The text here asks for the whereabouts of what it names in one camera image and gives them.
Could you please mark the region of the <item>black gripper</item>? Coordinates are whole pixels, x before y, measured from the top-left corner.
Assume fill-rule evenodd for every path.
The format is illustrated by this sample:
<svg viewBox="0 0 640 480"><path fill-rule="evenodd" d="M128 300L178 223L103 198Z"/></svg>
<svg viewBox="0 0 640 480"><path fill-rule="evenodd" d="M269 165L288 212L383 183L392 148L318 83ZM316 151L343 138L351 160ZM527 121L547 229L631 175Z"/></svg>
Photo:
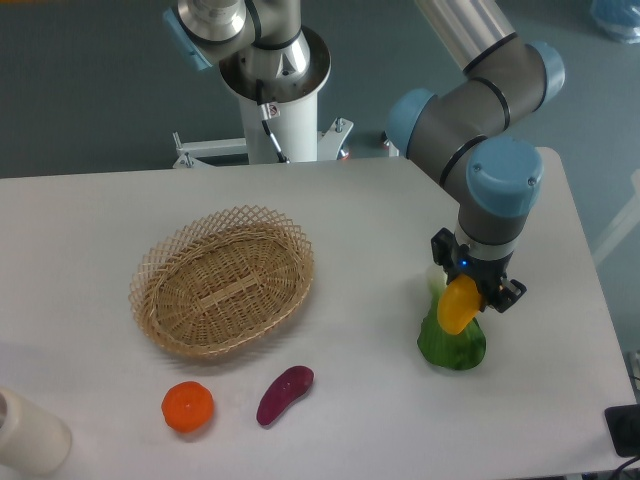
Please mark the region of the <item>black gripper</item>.
<svg viewBox="0 0 640 480"><path fill-rule="evenodd" d="M489 306L489 296L492 296L492 308L504 313L527 292L523 283L507 278L512 252L499 254L497 259L483 259L479 253L472 253L469 245L459 243L446 228L432 237L431 248L434 263L444 270L448 283L460 274L474 280L480 296L480 311Z"/></svg>

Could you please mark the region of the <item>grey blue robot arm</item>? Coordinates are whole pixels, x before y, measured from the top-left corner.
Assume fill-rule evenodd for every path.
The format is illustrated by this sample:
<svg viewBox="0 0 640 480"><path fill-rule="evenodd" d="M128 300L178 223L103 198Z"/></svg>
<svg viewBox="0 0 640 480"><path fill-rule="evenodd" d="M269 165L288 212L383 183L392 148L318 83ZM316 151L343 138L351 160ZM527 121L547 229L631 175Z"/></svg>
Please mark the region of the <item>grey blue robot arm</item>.
<svg viewBox="0 0 640 480"><path fill-rule="evenodd" d="M507 135L561 90L565 70L543 42L524 43L492 1L422 1L419 9L465 75L392 108L385 133L459 205L454 230L431 241L449 280L472 279L482 307L503 312L525 293L506 269L543 176L538 151ZM241 106L253 163L316 161L317 94L331 59L297 1L178 1L163 16L187 61L217 67Z"/></svg>

